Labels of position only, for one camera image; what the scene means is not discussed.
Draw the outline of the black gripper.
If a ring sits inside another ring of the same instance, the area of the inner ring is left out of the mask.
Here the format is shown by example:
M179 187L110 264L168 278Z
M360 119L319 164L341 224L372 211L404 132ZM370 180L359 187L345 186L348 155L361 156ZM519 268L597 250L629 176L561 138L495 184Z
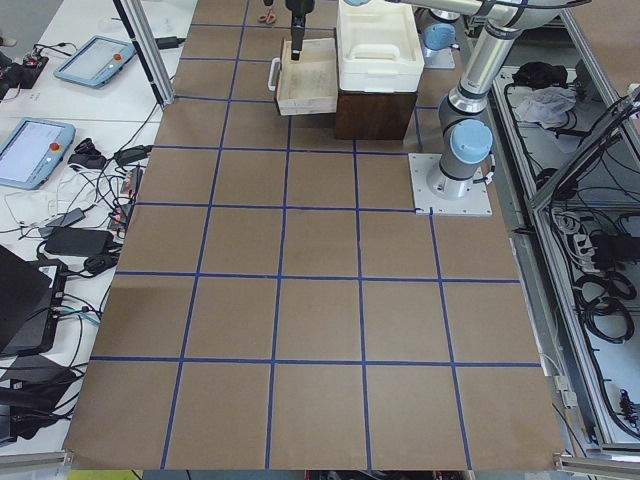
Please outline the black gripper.
M306 30L305 16L313 11L313 0L286 0L285 5L293 16L290 27L291 60L299 61Z

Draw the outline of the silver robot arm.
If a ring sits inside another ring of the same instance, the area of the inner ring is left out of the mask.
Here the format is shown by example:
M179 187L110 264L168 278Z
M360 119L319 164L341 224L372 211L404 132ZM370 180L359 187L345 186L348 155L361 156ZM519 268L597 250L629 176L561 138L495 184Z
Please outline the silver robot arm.
M306 16L314 10L315 2L286 0L285 6L291 12L291 59L298 61L303 50ZM417 31L422 35L423 46L432 51L450 47L455 41L453 24L459 18L460 15L454 12L417 8L414 11L414 20Z
M439 163L427 174L430 190L447 200L463 198L489 155L493 134L479 120L492 82L522 31L540 27L565 7L564 1L413 1L413 6L485 19L458 84L439 105L444 140Z

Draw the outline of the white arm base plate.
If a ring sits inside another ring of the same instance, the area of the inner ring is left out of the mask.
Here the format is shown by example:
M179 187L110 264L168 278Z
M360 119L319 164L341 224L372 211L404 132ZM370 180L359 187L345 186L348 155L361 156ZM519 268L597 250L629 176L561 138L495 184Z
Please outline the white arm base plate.
M480 167L466 180L453 180L440 169L440 154L408 155L414 211L417 215L490 217L488 187Z
M424 66L426 69L453 70L455 61L448 37L424 37L422 43Z

